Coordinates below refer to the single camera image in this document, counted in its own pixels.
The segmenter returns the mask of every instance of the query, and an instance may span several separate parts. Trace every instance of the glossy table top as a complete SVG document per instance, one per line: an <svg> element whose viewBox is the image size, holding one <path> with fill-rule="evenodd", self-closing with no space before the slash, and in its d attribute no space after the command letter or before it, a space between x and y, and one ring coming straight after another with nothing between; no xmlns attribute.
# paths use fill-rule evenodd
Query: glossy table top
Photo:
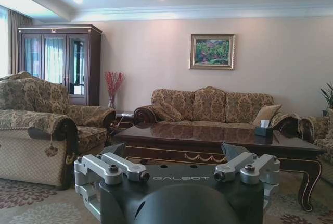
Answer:
<svg viewBox="0 0 333 224"><path fill-rule="evenodd" d="M254 129L191 126L165 123L140 123L116 135L117 138L154 142L230 143L243 146L269 146L322 153L318 146L299 138L287 138L274 131L272 138L254 135Z"/></svg>

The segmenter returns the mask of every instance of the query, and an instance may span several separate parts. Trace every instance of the potted plant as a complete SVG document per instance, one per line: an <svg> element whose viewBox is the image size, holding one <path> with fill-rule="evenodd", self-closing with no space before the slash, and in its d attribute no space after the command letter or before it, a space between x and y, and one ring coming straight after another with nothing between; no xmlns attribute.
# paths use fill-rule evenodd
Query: potted plant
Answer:
<svg viewBox="0 0 333 224"><path fill-rule="evenodd" d="M322 94L327 102L328 108L333 108L333 85L332 83L327 83L328 89L321 89ZM327 116L327 111L323 110L323 116Z"/></svg>

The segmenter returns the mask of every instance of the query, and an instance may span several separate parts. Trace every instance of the glass cabinet door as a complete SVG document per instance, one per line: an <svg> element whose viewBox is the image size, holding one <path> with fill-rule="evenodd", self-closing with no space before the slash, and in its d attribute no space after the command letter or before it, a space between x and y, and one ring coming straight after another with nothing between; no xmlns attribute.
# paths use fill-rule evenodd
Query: glass cabinet door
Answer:
<svg viewBox="0 0 333 224"><path fill-rule="evenodd" d="M44 80L65 85L65 45L65 35L43 35Z"/></svg>
<svg viewBox="0 0 333 224"><path fill-rule="evenodd" d="M41 40L40 34L22 35L22 64L21 70L41 78Z"/></svg>
<svg viewBox="0 0 333 224"><path fill-rule="evenodd" d="M85 34L68 35L69 94L82 97L85 89L88 38Z"/></svg>

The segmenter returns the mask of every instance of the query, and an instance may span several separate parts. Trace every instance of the window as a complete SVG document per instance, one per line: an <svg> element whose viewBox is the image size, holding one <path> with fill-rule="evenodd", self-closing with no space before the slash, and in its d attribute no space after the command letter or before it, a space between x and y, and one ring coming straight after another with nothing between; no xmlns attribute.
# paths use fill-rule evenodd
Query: window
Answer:
<svg viewBox="0 0 333 224"><path fill-rule="evenodd" d="M0 6L0 77L8 75L9 70L7 15L7 8Z"/></svg>

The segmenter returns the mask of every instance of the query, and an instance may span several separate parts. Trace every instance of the gold frame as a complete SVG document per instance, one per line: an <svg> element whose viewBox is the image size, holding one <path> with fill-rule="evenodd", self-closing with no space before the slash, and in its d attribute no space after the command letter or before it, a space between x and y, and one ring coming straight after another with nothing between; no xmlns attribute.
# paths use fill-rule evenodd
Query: gold frame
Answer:
<svg viewBox="0 0 333 224"><path fill-rule="evenodd" d="M228 39L229 44L229 65L217 64L195 64L195 42L197 39ZM192 34L191 35L191 58L190 69L222 69L234 70L236 58L236 34Z"/></svg>

